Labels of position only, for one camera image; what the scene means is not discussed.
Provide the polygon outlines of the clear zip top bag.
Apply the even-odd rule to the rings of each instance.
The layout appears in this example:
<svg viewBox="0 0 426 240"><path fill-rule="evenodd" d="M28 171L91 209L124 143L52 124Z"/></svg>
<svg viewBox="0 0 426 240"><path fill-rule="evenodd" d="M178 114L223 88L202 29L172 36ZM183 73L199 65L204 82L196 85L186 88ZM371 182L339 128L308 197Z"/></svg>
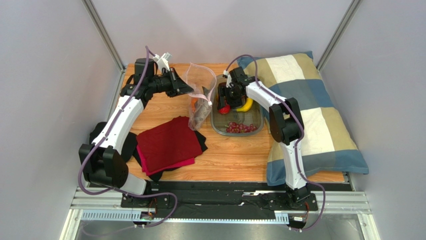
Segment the clear zip top bag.
<svg viewBox="0 0 426 240"><path fill-rule="evenodd" d="M190 63L183 79L193 88L188 94L188 127L198 131L212 112L217 76L206 66Z"/></svg>

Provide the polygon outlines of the grey toy fish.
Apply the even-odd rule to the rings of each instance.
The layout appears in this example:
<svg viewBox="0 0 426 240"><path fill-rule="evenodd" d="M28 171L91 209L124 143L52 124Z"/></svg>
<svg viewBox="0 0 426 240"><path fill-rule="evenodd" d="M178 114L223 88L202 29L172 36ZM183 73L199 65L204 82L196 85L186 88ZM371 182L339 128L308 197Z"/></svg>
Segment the grey toy fish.
<svg viewBox="0 0 426 240"><path fill-rule="evenodd" d="M202 87L202 93L197 93L192 98L199 98L198 101L198 110L192 112L192 123L196 129L199 129L203 122L210 115L213 108L213 101L215 96L214 88Z"/></svg>

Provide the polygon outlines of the yellow banana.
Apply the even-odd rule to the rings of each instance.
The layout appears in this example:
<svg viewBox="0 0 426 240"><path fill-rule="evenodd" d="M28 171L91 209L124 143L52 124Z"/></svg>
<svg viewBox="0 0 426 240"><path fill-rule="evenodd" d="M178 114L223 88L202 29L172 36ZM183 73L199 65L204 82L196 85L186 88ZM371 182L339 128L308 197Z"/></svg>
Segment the yellow banana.
<svg viewBox="0 0 426 240"><path fill-rule="evenodd" d="M240 112L240 113L248 112L252 108L253 103L254 103L253 99L247 97L246 100L245 100L245 104L243 106L237 108L236 111Z"/></svg>

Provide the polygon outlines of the red grape bunch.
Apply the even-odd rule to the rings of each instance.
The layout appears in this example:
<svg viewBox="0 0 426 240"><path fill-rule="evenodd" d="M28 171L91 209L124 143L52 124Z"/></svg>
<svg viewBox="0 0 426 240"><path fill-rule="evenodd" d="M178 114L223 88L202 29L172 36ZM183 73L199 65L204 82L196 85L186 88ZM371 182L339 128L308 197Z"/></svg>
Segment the red grape bunch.
<svg viewBox="0 0 426 240"><path fill-rule="evenodd" d="M237 122L229 122L226 127L226 132L231 134L245 134L245 133L251 133L255 132L258 128L253 125L246 125L243 123L237 123Z"/></svg>

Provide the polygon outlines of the red strawberry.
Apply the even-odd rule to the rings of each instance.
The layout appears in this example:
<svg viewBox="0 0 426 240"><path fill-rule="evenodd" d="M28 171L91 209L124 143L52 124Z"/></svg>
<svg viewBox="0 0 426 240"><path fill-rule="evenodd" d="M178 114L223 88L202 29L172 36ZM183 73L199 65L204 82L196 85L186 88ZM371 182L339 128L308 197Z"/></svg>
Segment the red strawberry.
<svg viewBox="0 0 426 240"><path fill-rule="evenodd" d="M231 111L231 107L230 107L230 105L226 104L224 107L219 108L217 111L221 115L226 115Z"/></svg>

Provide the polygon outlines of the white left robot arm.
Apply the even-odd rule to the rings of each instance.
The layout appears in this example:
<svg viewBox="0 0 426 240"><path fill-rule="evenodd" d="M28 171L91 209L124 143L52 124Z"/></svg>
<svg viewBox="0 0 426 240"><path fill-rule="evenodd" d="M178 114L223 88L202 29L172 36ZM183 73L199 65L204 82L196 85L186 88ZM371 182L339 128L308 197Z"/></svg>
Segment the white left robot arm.
<svg viewBox="0 0 426 240"><path fill-rule="evenodd" d="M86 194L93 192L84 188L83 180L132 197L146 193L148 182L129 172L121 153L131 127L154 94L166 93L173 98L193 92L169 66L168 58L165 54L136 60L134 74L121 89L113 115L89 144L79 148L81 167L77 179Z"/></svg>

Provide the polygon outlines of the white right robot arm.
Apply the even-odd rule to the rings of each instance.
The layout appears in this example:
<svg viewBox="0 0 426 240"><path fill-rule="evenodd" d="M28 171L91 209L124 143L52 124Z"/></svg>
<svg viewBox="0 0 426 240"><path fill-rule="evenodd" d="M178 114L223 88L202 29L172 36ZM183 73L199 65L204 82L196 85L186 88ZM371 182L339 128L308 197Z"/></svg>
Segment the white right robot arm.
<svg viewBox="0 0 426 240"><path fill-rule="evenodd" d="M247 98L268 111L270 133L283 153L287 204L291 209L303 206L311 192L302 161L300 142L304 125L297 100L271 91L256 76L245 74L241 67L225 70L222 77L226 82L218 86L219 107L228 104L236 109Z"/></svg>

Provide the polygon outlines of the clear plastic food tray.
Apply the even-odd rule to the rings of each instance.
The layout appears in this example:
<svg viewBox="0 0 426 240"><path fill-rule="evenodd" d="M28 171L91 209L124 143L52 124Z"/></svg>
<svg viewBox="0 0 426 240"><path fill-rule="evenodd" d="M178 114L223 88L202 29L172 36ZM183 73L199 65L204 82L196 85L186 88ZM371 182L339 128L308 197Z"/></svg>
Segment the clear plastic food tray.
<svg viewBox="0 0 426 240"><path fill-rule="evenodd" d="M259 133L264 126L264 115L260 105L256 102L253 103L251 109L247 112L237 112L231 109L230 112L225 115L218 113L218 86L226 81L227 80L223 78L221 74L216 76L215 97L213 99L212 112L210 114L212 128L218 134L228 137L247 137ZM245 125L253 124L257 127L257 130L249 133L227 133L226 125L228 125L229 122Z"/></svg>

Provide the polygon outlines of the dark red folded cloth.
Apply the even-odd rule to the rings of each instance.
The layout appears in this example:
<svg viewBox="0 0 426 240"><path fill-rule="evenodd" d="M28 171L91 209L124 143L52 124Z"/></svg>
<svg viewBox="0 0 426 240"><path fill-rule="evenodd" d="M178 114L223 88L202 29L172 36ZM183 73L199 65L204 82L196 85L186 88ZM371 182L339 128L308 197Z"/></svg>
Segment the dark red folded cloth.
<svg viewBox="0 0 426 240"><path fill-rule="evenodd" d="M195 158L203 153L187 116L172 120L137 135L136 140L150 171Z"/></svg>

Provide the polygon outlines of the plaid pillow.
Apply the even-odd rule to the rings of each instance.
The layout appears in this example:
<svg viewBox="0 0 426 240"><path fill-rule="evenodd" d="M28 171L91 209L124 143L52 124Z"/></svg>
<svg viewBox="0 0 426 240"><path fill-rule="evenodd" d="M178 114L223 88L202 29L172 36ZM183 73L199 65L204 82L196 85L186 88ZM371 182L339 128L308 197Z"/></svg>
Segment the plaid pillow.
<svg viewBox="0 0 426 240"><path fill-rule="evenodd" d="M368 174L369 167L351 138L314 64L311 51L277 57L241 57L237 64L272 92L295 98L304 124L299 143L306 176L320 171Z"/></svg>

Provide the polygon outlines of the left aluminium corner post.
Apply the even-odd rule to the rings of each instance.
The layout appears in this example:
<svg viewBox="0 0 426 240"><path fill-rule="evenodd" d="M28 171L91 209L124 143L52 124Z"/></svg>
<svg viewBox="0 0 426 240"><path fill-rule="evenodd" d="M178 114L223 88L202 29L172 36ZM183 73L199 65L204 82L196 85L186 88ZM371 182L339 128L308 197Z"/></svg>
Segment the left aluminium corner post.
<svg viewBox="0 0 426 240"><path fill-rule="evenodd" d="M100 34L100 37L102 38L107 50L109 51L115 65L120 70L121 73L124 73L126 70L126 66L120 57L117 48L115 47L103 21L98 13L96 6L92 0L82 0L82 3L84 7L86 8L86 11L88 12L92 22L94 23L98 33Z"/></svg>

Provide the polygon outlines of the aluminium corner post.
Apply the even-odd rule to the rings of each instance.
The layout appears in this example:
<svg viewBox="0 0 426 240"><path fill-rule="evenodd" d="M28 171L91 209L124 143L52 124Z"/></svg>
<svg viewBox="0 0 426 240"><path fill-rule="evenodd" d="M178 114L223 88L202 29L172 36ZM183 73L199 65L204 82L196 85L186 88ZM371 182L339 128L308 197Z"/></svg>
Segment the aluminium corner post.
<svg viewBox="0 0 426 240"><path fill-rule="evenodd" d="M117 48L115 47L103 21L98 13L96 6L92 0L82 0L82 3L84 7L86 8L86 11L88 12L92 22L94 23L98 33L100 34L100 37L102 38L107 50L109 51L115 65L120 70L121 73L124 73L126 70L126 66L120 57Z"/></svg>
<svg viewBox="0 0 426 240"><path fill-rule="evenodd" d="M352 0L350 2L340 23L338 24L336 30L334 31L334 34L332 35L328 45L326 46L324 53L321 55L316 65L316 68L319 72L321 72L323 68L326 66L330 56L332 55L332 52L334 51L334 48L338 45L340 39L344 35L347 27L349 26L350 22L352 21L353 17L355 16L356 12L358 11L362 3L363 3L363 0Z"/></svg>

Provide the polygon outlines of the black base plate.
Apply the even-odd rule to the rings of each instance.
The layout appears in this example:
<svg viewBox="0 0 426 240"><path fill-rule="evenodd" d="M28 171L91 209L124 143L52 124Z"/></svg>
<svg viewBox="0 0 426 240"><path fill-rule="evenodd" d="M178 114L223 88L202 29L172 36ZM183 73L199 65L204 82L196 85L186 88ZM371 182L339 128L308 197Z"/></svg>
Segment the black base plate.
<svg viewBox="0 0 426 240"><path fill-rule="evenodd" d="M317 211L322 191L309 185L311 195L301 207L287 204L286 185L268 186L265 182L160 181L149 184L150 198L123 195L122 208L141 208L165 217L177 206L172 218L214 220L272 220L275 211Z"/></svg>

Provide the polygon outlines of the right aluminium corner post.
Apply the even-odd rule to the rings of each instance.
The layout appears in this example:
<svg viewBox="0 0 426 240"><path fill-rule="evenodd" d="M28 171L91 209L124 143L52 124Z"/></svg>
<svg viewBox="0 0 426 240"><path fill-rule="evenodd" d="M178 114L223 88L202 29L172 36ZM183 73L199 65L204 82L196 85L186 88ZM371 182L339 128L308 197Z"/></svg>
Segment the right aluminium corner post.
<svg viewBox="0 0 426 240"><path fill-rule="evenodd" d="M332 35L328 45L326 46L324 53L321 55L316 65L316 68L319 72L321 72L323 68L326 66L330 56L332 55L332 52L334 51L334 48L338 45L340 39L344 35L347 27L349 26L350 22L352 21L353 17L355 16L356 12L358 11L362 3L363 3L363 0L352 0L350 2L340 23L338 24L336 30L334 31L334 34Z"/></svg>

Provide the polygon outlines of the aluminium frame rail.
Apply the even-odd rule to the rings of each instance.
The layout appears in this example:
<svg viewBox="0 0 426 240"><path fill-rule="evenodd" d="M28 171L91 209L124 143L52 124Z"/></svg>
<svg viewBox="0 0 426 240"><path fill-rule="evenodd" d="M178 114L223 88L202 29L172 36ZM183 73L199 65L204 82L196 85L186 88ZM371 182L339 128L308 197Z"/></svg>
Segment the aluminium frame rail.
<svg viewBox="0 0 426 240"><path fill-rule="evenodd" d="M75 191L62 240L81 228L92 239L249 239L322 238L378 240L367 196L362 191L313 190L289 207L282 187L235 182L165 182L153 199L110 190Z"/></svg>

